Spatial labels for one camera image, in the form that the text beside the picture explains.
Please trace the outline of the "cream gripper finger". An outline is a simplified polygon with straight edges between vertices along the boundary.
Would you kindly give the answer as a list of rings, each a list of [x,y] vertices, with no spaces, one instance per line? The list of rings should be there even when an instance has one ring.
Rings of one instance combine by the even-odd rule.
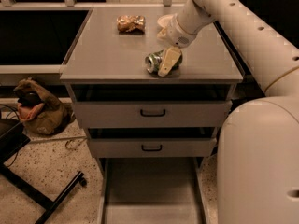
[[[182,52],[179,47],[169,47],[160,52],[161,61],[159,64],[158,75],[165,77],[173,68],[177,68],[182,59]]]
[[[157,38],[159,40],[166,40],[167,39],[167,29],[163,28],[158,34],[157,34]]]

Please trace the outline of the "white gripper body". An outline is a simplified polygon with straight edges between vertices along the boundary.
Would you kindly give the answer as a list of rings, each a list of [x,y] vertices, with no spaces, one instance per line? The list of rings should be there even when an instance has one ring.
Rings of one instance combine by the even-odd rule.
[[[177,15],[174,14],[165,27],[165,38],[173,46],[186,48],[194,41],[196,35],[185,32],[178,24]]]

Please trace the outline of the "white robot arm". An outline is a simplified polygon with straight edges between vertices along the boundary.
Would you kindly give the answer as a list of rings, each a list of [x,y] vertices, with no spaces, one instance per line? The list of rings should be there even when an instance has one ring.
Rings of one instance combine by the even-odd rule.
[[[224,122],[217,155],[219,224],[299,224],[298,49],[240,0],[188,0],[162,36],[185,48],[213,21],[264,96]]]

